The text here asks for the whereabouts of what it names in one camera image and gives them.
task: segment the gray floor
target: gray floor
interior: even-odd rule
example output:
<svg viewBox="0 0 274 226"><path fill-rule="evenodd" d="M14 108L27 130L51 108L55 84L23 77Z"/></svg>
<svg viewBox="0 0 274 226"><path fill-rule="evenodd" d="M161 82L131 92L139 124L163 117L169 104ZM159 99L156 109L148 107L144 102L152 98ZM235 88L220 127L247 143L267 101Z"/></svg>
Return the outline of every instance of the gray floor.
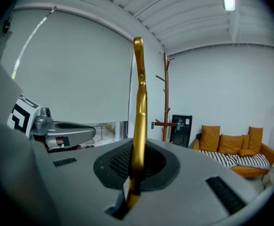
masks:
<svg viewBox="0 0 274 226"><path fill-rule="evenodd" d="M246 180L249 181L252 186L259 191L259 193L262 193L265 189L265 186L262 183L262 177L246 178Z"/></svg>

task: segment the orange cushion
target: orange cushion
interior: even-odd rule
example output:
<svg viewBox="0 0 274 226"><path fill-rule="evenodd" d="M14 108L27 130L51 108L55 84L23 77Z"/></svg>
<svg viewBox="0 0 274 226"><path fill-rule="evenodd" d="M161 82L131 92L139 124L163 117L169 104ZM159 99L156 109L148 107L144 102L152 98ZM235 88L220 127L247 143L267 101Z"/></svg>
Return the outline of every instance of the orange cushion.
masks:
<svg viewBox="0 0 274 226"><path fill-rule="evenodd" d="M220 126L202 126L199 150L216 152L218 148Z"/></svg>
<svg viewBox="0 0 274 226"><path fill-rule="evenodd" d="M242 146L242 136L220 136L219 153L223 154L237 154Z"/></svg>
<svg viewBox="0 0 274 226"><path fill-rule="evenodd" d="M259 153L262 143L263 128L250 127L249 135L250 140L248 149L254 151L255 153Z"/></svg>
<svg viewBox="0 0 274 226"><path fill-rule="evenodd" d="M238 155L240 156L254 156L256 153L252 150L247 150L247 149L241 149L238 151Z"/></svg>
<svg viewBox="0 0 274 226"><path fill-rule="evenodd" d="M242 135L242 137L243 137L243 140L242 140L241 149L248 149L249 148L250 135Z"/></svg>

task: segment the gold handle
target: gold handle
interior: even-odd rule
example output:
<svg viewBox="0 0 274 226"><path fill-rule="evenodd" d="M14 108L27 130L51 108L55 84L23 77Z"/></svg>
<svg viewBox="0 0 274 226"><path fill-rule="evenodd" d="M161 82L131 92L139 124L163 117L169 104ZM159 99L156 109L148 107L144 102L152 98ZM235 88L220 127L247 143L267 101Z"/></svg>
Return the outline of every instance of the gold handle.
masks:
<svg viewBox="0 0 274 226"><path fill-rule="evenodd" d="M140 197L140 185L144 179L144 154L147 138L147 91L144 66L143 40L134 38L133 48L136 56L139 88L137 94L137 111L133 135L133 154L131 159L130 185L126 205L130 210Z"/></svg>

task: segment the roller blind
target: roller blind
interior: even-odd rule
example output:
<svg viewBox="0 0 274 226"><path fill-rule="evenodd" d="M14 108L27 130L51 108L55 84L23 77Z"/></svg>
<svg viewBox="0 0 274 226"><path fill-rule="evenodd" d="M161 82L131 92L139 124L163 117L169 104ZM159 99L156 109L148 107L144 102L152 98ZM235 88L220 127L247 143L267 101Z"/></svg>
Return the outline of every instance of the roller blind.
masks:
<svg viewBox="0 0 274 226"><path fill-rule="evenodd" d="M2 57L11 75L31 32L48 10L13 13L12 35ZM57 121L127 121L133 44L111 29L55 11L20 60L15 81L23 94L50 108Z"/></svg>

